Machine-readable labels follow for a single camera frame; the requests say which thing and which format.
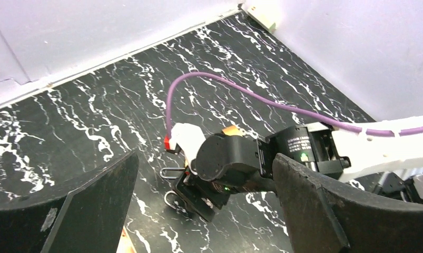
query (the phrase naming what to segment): white wall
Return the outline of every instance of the white wall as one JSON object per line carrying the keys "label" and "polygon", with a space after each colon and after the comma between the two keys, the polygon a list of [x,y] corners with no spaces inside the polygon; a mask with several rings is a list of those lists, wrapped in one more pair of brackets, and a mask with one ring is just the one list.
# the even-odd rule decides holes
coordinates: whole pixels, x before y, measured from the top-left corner
{"label": "white wall", "polygon": [[247,0],[274,35],[376,120],[423,115],[423,0]]}
{"label": "white wall", "polygon": [[0,102],[13,96],[12,83],[67,78],[237,9],[238,2],[2,0],[0,84],[9,86],[0,87]]}

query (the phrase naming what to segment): cable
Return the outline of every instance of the cable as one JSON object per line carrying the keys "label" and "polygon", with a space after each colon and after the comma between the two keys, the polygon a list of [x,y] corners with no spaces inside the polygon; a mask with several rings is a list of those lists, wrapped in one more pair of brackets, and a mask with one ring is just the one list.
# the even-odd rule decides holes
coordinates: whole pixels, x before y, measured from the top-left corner
{"label": "cable", "polygon": [[[168,90],[168,97],[166,98],[166,130],[168,132],[168,138],[171,138],[171,129],[172,129],[172,124],[171,124],[171,105],[172,105],[172,96],[173,93],[175,91],[175,87],[182,82],[185,79],[188,79],[190,77],[194,77],[194,76],[202,76],[202,77],[208,77],[211,79],[215,79],[223,84],[226,84],[228,86],[231,86],[249,96],[252,96],[253,98],[276,108],[280,108],[286,111],[290,111],[290,112],[294,112],[294,113],[299,113],[305,116],[309,116],[312,118],[317,119],[319,122],[324,122],[326,124],[329,124],[331,126],[346,130],[346,131],[350,131],[350,132],[354,132],[354,133],[360,133],[362,132],[362,128],[355,126],[355,125],[349,125],[331,118],[328,118],[326,116],[323,116],[321,114],[315,113],[315,112],[311,112],[311,111],[307,111],[304,109],[300,109],[300,108],[295,108],[292,106],[288,106],[288,105],[283,105],[283,104],[279,104],[279,103],[275,103],[273,101],[270,101],[268,99],[265,99],[263,97],[261,97],[260,95],[257,95],[251,91],[248,91],[246,89],[244,89],[243,87],[227,80],[224,79],[220,76],[217,75],[213,75],[210,73],[205,73],[205,72],[191,72],[191,73],[187,73],[187,74],[183,74],[179,77],[177,77],[174,82],[172,82],[169,90]],[[410,129],[403,129],[400,131],[399,135],[400,136],[406,136],[406,135],[413,135],[413,134],[418,134],[418,133],[423,133],[423,126],[420,126],[418,128],[410,128]],[[375,129],[367,129],[366,130],[366,134],[367,135],[372,135],[372,136],[379,136],[379,137],[395,137],[395,131],[392,130],[375,130]]]}

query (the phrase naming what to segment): black curved panel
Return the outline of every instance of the black curved panel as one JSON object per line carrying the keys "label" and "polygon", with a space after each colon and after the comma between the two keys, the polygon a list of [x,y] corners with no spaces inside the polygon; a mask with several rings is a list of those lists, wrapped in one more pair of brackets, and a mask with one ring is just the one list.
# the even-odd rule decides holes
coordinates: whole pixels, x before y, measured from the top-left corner
{"label": "black curved panel", "polygon": [[0,252],[115,252],[138,165],[129,152],[50,191],[0,204]]}
{"label": "black curved panel", "polygon": [[361,191],[281,154],[273,178],[297,253],[423,252],[423,205]]}

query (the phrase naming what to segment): floor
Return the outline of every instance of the floor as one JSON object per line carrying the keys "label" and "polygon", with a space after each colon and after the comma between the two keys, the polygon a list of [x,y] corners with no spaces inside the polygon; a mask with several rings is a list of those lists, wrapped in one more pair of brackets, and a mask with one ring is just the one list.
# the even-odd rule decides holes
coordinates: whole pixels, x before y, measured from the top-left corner
{"label": "floor", "polygon": [[[0,202],[49,190],[138,149],[139,178],[125,223],[137,252],[292,252],[274,194],[232,196],[212,223],[163,202],[171,185],[159,170],[183,161],[163,150],[164,100],[170,83],[191,71],[215,73],[341,121],[372,121],[239,13],[0,109]],[[199,125],[207,134],[236,124],[258,137],[314,121],[199,78],[179,86],[174,105],[174,122]],[[359,181],[351,184],[368,190],[377,177]]]}

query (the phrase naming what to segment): green led light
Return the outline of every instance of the green led light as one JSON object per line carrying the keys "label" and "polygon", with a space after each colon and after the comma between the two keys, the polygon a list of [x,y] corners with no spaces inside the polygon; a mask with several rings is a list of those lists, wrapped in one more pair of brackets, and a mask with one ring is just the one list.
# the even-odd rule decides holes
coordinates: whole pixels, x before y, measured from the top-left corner
{"label": "green led light", "polygon": [[303,153],[303,154],[301,154],[301,161],[307,162],[307,161],[309,161],[309,157],[305,153]]}

